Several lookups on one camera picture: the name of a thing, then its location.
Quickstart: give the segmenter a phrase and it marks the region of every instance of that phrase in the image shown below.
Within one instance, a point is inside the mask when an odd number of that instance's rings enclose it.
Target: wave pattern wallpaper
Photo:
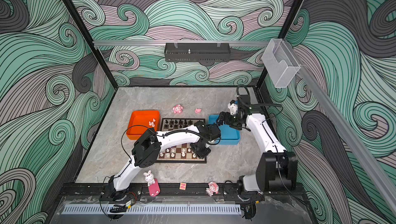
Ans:
[[[396,0],[304,0],[286,39],[396,183]],[[299,158],[319,223],[396,223],[387,204],[299,75],[266,86],[273,121]],[[269,108],[270,116],[279,111]]]
[[[0,0],[0,222],[43,223],[114,89],[61,0]]]
[[[94,40],[269,40],[292,0],[72,0]],[[263,48],[232,48],[230,62],[171,63],[164,47],[104,46],[120,86],[255,85]]]

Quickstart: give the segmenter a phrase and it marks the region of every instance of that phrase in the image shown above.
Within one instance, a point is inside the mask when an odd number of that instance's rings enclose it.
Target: gray marble surface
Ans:
[[[227,104],[236,99],[236,88],[119,88],[107,115],[93,141],[91,150],[77,177],[76,183],[102,183],[105,176],[118,173],[128,157],[121,148],[131,113],[135,110],[159,110],[161,118],[207,118],[210,114],[228,111]],[[250,88],[252,103],[257,103]],[[181,104],[181,114],[172,107]],[[195,108],[202,108],[196,114]],[[171,182],[236,182],[241,175],[250,175],[260,160],[259,147],[253,134],[241,131],[238,145],[211,146],[206,164],[156,163],[143,169],[132,182],[144,182],[143,172],[151,170],[161,183]],[[127,152],[135,141],[123,137]]]

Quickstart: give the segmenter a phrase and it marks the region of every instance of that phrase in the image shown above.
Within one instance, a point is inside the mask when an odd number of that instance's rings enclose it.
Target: ventilation grille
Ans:
[[[103,207],[107,214],[113,204]],[[101,214],[99,204],[67,204],[63,215]],[[237,204],[147,204],[132,206],[124,214],[129,215],[240,215],[241,208]]]

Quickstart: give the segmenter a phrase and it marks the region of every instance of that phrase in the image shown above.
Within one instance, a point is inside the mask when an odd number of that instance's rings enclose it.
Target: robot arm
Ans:
[[[245,124],[245,128],[249,128],[253,133],[262,153],[256,174],[240,179],[246,191],[264,191],[283,187],[280,182],[294,189],[297,179],[295,154],[287,152],[271,131],[261,108],[262,104],[251,105],[249,94],[239,95],[238,89],[237,94],[238,101],[229,103],[230,112],[221,112],[217,124],[205,125],[200,121],[179,130],[167,132],[156,132],[153,128],[146,130],[135,142],[131,159],[118,174],[112,176],[109,183],[113,183],[115,192],[127,189],[140,170],[154,164],[160,151],[165,148],[190,143],[197,157],[205,158],[211,152],[208,141],[221,137],[219,125],[224,123],[237,130],[242,130],[242,125]]]
[[[244,191],[266,191],[283,187],[293,190],[297,181],[297,157],[277,140],[261,108],[277,104],[251,104],[247,88],[242,86],[247,95],[239,95],[240,87],[236,90],[237,100],[228,105],[230,112],[220,113],[218,119],[219,124],[225,123],[238,130],[242,130],[242,125],[245,124],[245,128],[253,133],[261,151],[256,173],[241,176],[238,184],[243,187],[240,188]]]
[[[216,125],[205,125],[197,122],[187,128],[175,131],[157,131],[153,128],[146,130],[135,142],[131,159],[119,173],[112,177],[115,191],[128,188],[132,179],[142,168],[149,167],[156,162],[158,154],[166,148],[184,143],[191,143],[192,151],[198,158],[205,158],[210,149],[206,141],[215,140],[220,137],[220,130]]]

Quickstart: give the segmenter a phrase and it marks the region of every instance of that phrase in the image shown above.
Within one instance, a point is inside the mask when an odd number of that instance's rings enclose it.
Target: pink doll figurine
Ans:
[[[173,113],[181,113],[182,112],[182,109],[183,109],[183,107],[180,105],[180,104],[178,104],[177,106],[175,106],[174,108],[173,108]]]

